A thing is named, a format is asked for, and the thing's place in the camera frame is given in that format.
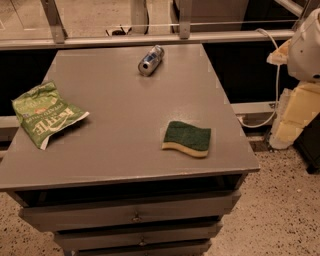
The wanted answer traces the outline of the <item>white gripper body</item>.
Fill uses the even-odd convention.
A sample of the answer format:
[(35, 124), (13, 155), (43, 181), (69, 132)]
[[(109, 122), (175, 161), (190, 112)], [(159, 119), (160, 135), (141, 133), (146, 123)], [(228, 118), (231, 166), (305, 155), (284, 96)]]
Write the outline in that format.
[(288, 48), (288, 73), (299, 81), (320, 82), (320, 8), (296, 30)]

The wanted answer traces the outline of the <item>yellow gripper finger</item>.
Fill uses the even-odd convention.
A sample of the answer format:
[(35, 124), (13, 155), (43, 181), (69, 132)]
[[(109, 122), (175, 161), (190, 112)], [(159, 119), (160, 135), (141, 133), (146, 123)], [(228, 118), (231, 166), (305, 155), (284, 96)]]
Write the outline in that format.
[(284, 89), (269, 144), (274, 149), (287, 149), (319, 113), (319, 83), (300, 82), (293, 90)]
[(269, 54), (267, 62), (272, 65), (286, 65), (288, 61), (288, 49), (291, 40), (288, 39), (281, 44), (276, 50)]

